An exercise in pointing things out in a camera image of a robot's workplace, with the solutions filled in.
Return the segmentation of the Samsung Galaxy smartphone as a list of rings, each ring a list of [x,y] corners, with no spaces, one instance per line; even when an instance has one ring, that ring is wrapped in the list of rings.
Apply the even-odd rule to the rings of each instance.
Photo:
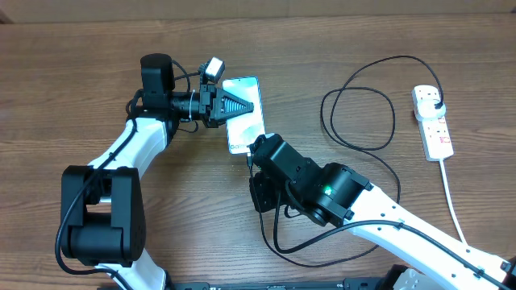
[[[257,77],[226,79],[222,87],[228,93],[253,104],[253,111],[227,120],[227,140],[229,152],[233,155],[250,152],[248,145],[259,135],[265,134],[260,83]]]

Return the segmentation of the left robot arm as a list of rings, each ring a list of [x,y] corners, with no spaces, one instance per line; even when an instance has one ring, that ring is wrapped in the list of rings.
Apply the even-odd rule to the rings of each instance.
[[[178,63],[153,53],[140,60],[142,88],[126,104],[123,133],[87,165],[61,177],[55,256],[74,276],[107,274],[121,289],[172,289],[169,273],[145,250],[146,220],[140,180],[171,143],[182,122],[217,128],[255,106],[217,87],[225,64],[217,57],[195,72],[199,89],[177,92]]]

